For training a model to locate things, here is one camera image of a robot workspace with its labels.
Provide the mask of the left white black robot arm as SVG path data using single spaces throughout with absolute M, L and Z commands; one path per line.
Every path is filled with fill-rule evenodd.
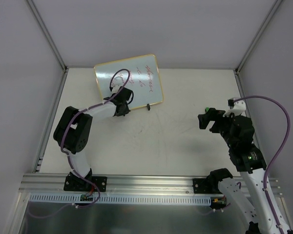
M 85 155 L 92 122 L 109 117 L 121 117 L 130 112 L 129 104 L 134 99 L 132 90 L 123 86 L 110 89 L 111 96 L 101 103 L 79 110 L 68 106 L 54 131 L 53 139 L 67 156 L 71 172 L 65 179 L 65 191 L 98 192 L 93 182 L 92 169 Z

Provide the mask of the gold framed whiteboard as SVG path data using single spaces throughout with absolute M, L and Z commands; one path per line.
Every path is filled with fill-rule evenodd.
M 153 54 L 126 58 L 94 67 L 101 98 L 110 96 L 110 87 L 126 83 L 134 98 L 129 109 L 138 109 L 164 101 L 156 56 Z

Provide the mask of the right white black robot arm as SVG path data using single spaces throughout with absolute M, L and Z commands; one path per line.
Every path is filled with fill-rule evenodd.
M 253 143 L 252 120 L 242 115 L 209 108 L 198 115 L 200 129 L 220 134 L 229 148 L 230 160 L 240 173 L 250 194 L 247 199 L 233 175 L 222 168 L 210 172 L 205 184 L 213 193 L 222 193 L 240 216 L 248 234 L 293 234 L 274 198 L 266 179 L 268 168 L 261 151 Z

